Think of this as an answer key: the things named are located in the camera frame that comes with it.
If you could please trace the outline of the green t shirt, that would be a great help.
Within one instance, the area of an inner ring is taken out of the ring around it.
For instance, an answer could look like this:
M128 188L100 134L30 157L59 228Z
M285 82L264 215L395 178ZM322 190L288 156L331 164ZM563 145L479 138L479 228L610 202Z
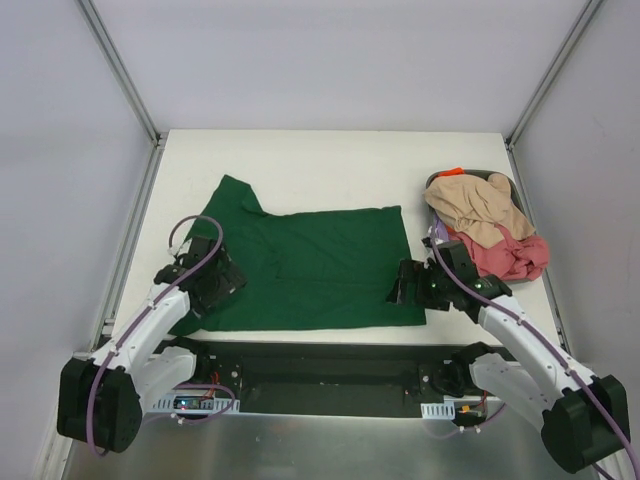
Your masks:
M221 235L247 283L209 315L171 330L275 331L408 327L423 310L387 302L411 256L400 206L275 215L252 187L222 178L190 234Z

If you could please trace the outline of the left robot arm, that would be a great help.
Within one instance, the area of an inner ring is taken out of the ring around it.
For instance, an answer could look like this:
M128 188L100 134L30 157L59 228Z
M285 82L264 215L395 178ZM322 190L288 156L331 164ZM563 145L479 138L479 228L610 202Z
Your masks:
M171 390L210 390L217 369L192 339L161 343L189 314L202 319L247 283L224 242L194 236L186 252L160 269L143 304L88 358L71 358L60 374L56 430L104 454L125 451L144 416Z

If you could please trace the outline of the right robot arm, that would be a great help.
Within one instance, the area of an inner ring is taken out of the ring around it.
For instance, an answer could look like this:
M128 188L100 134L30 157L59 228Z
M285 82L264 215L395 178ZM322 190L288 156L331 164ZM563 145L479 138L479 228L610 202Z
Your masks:
M388 302L455 308L498 339L519 364L511 367L495 349L476 342L432 374L433 389L450 397L477 389L497 396L539 431L549 455L568 473L598 468L620 450L637 470L622 383L612 375L597 376L552 344L502 280L479 273L463 243L428 245L433 255L427 261L400 262Z

